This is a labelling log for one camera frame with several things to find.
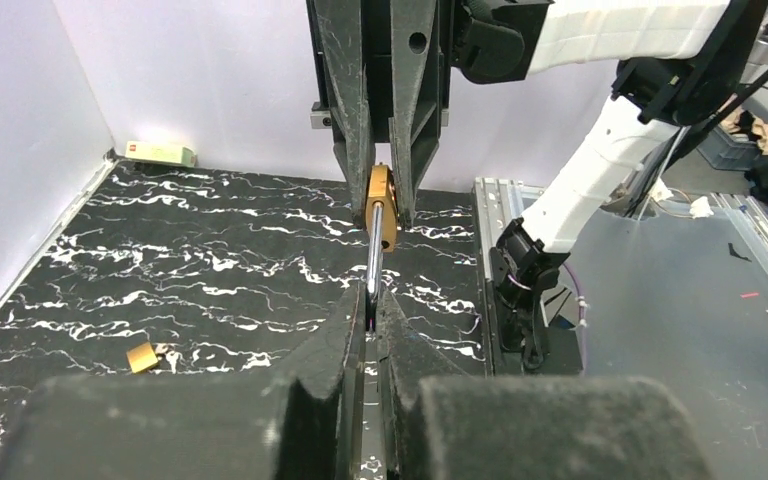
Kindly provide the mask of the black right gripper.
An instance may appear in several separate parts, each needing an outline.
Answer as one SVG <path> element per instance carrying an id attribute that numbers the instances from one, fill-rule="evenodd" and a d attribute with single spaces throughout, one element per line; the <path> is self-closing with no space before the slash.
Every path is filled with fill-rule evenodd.
<path id="1" fill-rule="evenodd" d="M 471 82 L 525 78 L 546 1 L 309 1 L 319 99 L 315 129 L 331 129 L 350 197 L 366 225 L 372 130 L 389 130 L 398 221 L 416 217 L 418 189 L 439 148 L 450 71 Z"/>

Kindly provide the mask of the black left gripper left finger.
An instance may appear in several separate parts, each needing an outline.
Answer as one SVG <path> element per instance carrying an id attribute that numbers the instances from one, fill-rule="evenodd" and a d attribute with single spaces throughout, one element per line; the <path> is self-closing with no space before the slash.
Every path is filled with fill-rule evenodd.
<path id="1" fill-rule="evenodd" d="M 264 369 L 48 379 L 0 448 L 0 479 L 352 479 L 364 297 L 348 288 Z"/>

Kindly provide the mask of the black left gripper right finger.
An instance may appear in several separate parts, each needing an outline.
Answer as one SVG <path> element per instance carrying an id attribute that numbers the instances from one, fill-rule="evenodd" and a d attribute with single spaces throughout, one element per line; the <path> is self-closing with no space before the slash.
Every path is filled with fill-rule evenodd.
<path id="1" fill-rule="evenodd" d="M 684 407 L 641 377 L 471 375 L 377 306 L 392 479 L 708 479 Z"/>

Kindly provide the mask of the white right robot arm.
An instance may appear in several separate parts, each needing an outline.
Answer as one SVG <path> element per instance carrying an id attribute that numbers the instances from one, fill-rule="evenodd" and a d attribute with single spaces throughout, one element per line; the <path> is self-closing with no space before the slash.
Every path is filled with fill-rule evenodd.
<path id="1" fill-rule="evenodd" d="M 369 234 L 365 326 L 378 325 L 383 255 L 415 219 L 439 148 L 450 72 L 478 85 L 613 60 L 589 133 L 491 250 L 505 350 L 526 373 L 549 355 L 542 296 L 609 195 L 663 142 L 677 144 L 738 85 L 765 1 L 310 1 L 319 101 Z"/>

